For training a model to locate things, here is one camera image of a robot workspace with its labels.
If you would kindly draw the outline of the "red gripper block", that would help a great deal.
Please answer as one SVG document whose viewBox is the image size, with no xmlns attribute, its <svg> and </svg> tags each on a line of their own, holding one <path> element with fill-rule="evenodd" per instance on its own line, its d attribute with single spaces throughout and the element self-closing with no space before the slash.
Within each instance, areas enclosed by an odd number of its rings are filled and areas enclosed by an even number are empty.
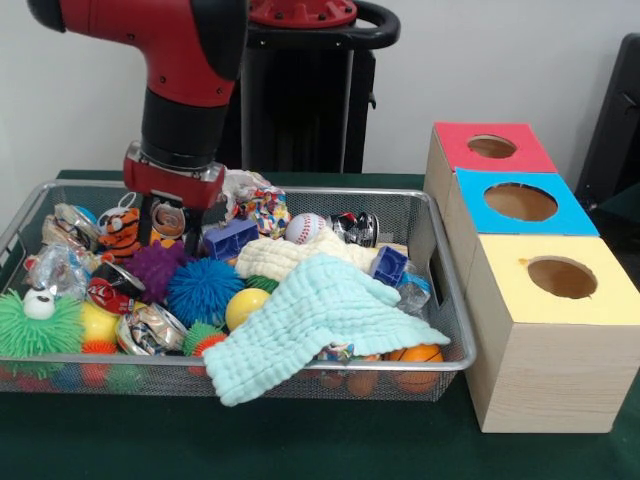
<svg viewBox="0 0 640 480">
<path fill-rule="evenodd" d="M 218 200 L 225 180 L 225 167 L 213 162 L 203 171 L 171 170 L 152 163 L 138 141 L 127 148 L 123 164 L 124 183 L 130 191 L 143 194 L 140 207 L 138 241 L 148 245 L 152 229 L 153 197 L 179 201 L 185 210 L 185 252 L 196 255 L 202 231 L 203 212 Z"/>
</svg>

